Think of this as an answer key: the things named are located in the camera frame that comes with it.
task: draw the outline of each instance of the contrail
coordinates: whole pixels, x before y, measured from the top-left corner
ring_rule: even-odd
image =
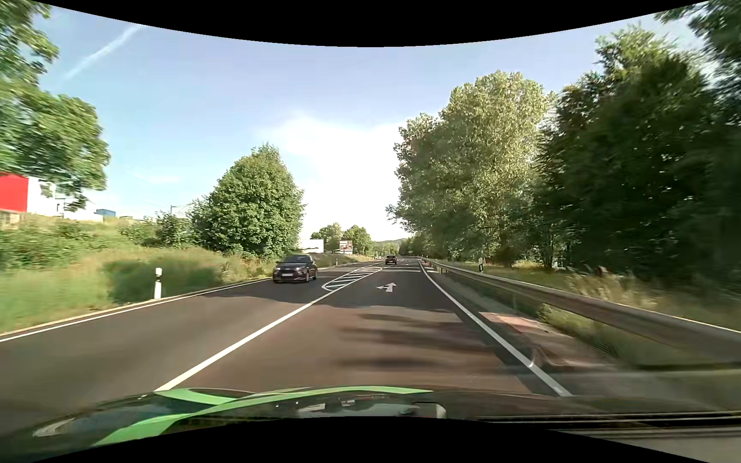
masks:
[[[96,51],[94,54],[89,54],[81,61],[79,61],[79,63],[73,69],[71,69],[64,75],[64,79],[67,80],[76,76],[79,72],[87,69],[93,63],[99,61],[101,58],[105,58],[107,55],[113,53],[117,48],[124,45],[131,37],[133,37],[134,34],[145,27],[147,26],[144,24],[133,24],[131,26],[128,26],[125,30],[122,31],[122,34],[119,37],[113,39],[108,45],[99,48],[99,50]]]

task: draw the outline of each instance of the white roadside post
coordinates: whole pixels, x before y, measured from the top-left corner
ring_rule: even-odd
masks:
[[[157,267],[157,282],[153,285],[153,298],[154,299],[162,299],[162,269],[160,267]]]

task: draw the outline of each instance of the turn arrow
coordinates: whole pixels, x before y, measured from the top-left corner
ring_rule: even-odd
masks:
[[[388,284],[383,284],[382,286],[377,286],[376,289],[384,289],[386,290],[386,292],[393,292],[394,286],[396,286],[396,283],[388,283]]]

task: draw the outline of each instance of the blue sky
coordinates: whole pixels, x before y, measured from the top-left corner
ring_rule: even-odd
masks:
[[[559,91],[592,69],[597,37],[632,22],[698,46],[685,25],[651,16],[406,48],[250,42],[61,8],[37,26],[61,50],[42,87],[93,104],[105,129],[112,160],[108,190],[90,195],[98,207],[141,217],[187,204],[271,142],[305,190],[302,238],[339,222],[389,240],[407,235],[385,213],[398,196],[398,126],[435,114],[454,87],[497,69]]]

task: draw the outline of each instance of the dark gray hatchback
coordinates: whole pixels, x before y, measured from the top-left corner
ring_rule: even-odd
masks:
[[[273,268],[273,282],[308,282],[316,279],[319,268],[316,266],[313,257],[307,254],[296,254],[287,256],[278,261],[276,268]]]

